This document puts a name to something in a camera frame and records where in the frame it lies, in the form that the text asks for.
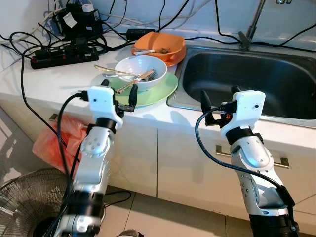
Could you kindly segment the small black power adapter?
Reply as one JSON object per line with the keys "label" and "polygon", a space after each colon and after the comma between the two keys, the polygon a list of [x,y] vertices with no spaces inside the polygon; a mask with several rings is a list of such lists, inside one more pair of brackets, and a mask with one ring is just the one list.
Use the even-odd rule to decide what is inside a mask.
{"label": "small black power adapter", "polygon": [[150,32],[155,32],[155,30],[154,29],[128,29],[126,30],[126,33],[124,35],[126,36],[127,41],[136,41],[139,38],[142,38],[142,36]]}

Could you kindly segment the light green plate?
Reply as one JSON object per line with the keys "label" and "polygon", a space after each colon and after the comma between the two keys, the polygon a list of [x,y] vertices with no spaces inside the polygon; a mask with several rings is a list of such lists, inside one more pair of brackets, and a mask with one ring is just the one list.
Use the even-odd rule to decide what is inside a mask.
{"label": "light green plate", "polygon": [[[109,86],[114,91],[118,91],[132,79],[136,79],[134,76],[124,74],[117,75],[103,73],[102,76],[104,76],[105,79],[108,79]],[[178,86],[178,79],[172,73],[165,73],[158,70],[154,73],[154,76],[156,78],[152,81],[143,80],[136,84],[138,86],[136,96],[136,106],[138,108],[162,101],[163,99],[169,97]]]}

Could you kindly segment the orange plastic bag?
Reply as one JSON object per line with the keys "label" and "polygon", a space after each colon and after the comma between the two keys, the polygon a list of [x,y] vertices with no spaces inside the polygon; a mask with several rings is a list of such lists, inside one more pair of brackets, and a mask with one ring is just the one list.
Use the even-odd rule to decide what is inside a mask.
{"label": "orange plastic bag", "polygon": [[[66,142],[65,158],[68,167],[72,167],[73,159],[77,149],[80,148],[82,140],[87,135],[87,124],[73,116],[63,115],[61,124],[61,135]],[[63,171],[60,149],[57,137],[49,128],[43,129],[34,142],[33,153],[47,164]]]}

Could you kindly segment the stainless steel sink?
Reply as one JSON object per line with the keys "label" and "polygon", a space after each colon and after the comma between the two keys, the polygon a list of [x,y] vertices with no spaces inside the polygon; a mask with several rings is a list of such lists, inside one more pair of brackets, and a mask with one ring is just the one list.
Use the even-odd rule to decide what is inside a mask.
{"label": "stainless steel sink", "polygon": [[167,100],[174,108],[199,111],[202,92],[218,106],[232,99],[236,86],[266,95],[262,120],[316,126],[314,54],[188,45],[175,75],[178,87]]}

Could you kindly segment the orange plate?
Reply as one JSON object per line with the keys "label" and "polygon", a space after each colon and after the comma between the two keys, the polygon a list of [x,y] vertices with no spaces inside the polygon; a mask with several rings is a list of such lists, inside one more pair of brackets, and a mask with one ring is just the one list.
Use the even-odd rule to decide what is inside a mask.
{"label": "orange plate", "polygon": [[186,56],[187,51],[185,49],[171,50],[169,54],[149,53],[147,56],[157,57],[165,62],[167,66],[174,66],[180,63]]}

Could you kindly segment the orange bowl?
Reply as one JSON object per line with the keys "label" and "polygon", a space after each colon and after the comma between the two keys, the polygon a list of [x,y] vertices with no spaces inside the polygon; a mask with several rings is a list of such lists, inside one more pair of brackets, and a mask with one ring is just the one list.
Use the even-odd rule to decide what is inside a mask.
{"label": "orange bowl", "polygon": [[169,48],[171,50],[185,49],[185,39],[182,36],[169,34],[169,33],[159,33],[150,32],[142,38],[139,38],[133,47],[139,49],[160,49]]}

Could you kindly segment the black power strip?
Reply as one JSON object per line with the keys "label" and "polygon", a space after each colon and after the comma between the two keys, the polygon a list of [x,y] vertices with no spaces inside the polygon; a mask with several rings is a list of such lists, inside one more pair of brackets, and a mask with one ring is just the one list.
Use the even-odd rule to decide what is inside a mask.
{"label": "black power strip", "polygon": [[49,49],[36,50],[30,59],[33,69],[50,68],[52,66],[74,65],[77,63],[97,61],[97,48],[88,45],[66,45]]}

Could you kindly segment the grey robot foot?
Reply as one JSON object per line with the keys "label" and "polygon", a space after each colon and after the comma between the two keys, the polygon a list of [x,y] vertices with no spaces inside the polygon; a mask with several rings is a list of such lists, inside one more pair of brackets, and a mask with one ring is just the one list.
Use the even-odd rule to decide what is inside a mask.
{"label": "grey robot foot", "polygon": [[145,237],[145,236],[138,230],[130,229],[130,230],[122,231],[116,237]]}

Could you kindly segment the black charger box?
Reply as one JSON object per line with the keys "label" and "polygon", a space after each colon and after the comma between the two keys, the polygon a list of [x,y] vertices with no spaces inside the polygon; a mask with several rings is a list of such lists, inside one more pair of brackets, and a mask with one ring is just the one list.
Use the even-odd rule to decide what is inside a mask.
{"label": "black charger box", "polygon": [[99,11],[90,4],[68,3],[53,15],[53,22],[64,41],[76,38],[93,40],[104,33]]}

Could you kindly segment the dark grey faucet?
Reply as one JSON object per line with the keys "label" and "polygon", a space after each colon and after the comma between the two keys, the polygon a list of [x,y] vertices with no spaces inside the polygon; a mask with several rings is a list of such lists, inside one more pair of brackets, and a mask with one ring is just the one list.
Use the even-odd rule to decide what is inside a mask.
{"label": "dark grey faucet", "polygon": [[259,23],[259,19],[260,19],[260,16],[262,14],[265,4],[266,4],[266,0],[259,0],[259,5],[257,6],[253,20],[250,26],[248,27],[246,34],[244,34],[242,31],[239,31],[238,36],[239,36],[239,40],[241,41],[240,46],[239,46],[240,50],[250,49],[253,43],[254,34],[257,29],[257,23]]}

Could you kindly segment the white kitchen cabinet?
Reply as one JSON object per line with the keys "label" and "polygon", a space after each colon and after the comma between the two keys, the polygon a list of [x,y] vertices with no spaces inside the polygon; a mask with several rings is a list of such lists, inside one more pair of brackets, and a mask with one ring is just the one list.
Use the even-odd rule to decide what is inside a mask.
{"label": "white kitchen cabinet", "polygon": [[[199,149],[194,135],[198,111],[158,102],[126,114],[115,137],[111,185],[183,205],[246,220],[248,214],[234,171],[220,167]],[[296,201],[300,230],[316,233],[316,129],[260,120],[262,134],[283,184]]]}

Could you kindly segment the gold spoon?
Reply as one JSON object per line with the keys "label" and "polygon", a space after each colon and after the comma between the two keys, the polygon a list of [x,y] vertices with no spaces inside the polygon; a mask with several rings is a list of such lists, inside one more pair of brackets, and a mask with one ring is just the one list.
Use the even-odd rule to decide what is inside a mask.
{"label": "gold spoon", "polygon": [[117,73],[120,75],[128,75],[128,76],[140,76],[140,74],[138,74],[138,73],[129,73],[129,72],[124,72],[124,71],[119,71],[119,70],[115,70],[115,69],[111,69],[111,68],[106,68],[106,67],[100,66],[100,65],[94,65],[94,67],[98,70],[101,70],[102,72],[112,72],[112,73]]}

